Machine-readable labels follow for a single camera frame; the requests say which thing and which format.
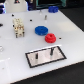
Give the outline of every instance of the red lid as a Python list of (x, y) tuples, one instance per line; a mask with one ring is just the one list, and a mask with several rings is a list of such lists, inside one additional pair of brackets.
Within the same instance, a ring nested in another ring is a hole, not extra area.
[(48, 43), (54, 43), (56, 41), (56, 37), (54, 34), (49, 33), (45, 36), (45, 41)]

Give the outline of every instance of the white table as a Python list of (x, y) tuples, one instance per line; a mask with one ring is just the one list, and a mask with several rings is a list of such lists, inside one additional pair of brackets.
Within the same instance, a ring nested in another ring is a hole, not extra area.
[[(23, 20), (25, 37), (15, 37), (12, 22), (14, 18)], [(3, 27), (0, 27), (0, 46), (4, 48), (0, 52), (0, 84), (13, 83), (84, 61), (84, 32), (60, 11), (29, 11), (14, 13), (14, 17), (12, 14), (2, 14), (0, 23), (3, 23)], [(55, 34), (56, 42), (49, 44), (45, 42), (45, 36), (36, 35), (34, 29), (37, 26), (46, 26), (49, 33)], [(50, 46), (60, 46), (67, 59), (30, 68), (25, 53)]]

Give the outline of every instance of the silver plate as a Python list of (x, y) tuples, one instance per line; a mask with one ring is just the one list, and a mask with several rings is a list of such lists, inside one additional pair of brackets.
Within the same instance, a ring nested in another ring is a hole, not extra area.
[(53, 48), (54, 48), (53, 55), (50, 55), (51, 48), (27, 53), (26, 57), (28, 59), (30, 67), (43, 65), (66, 58), (59, 47), (53, 47)]

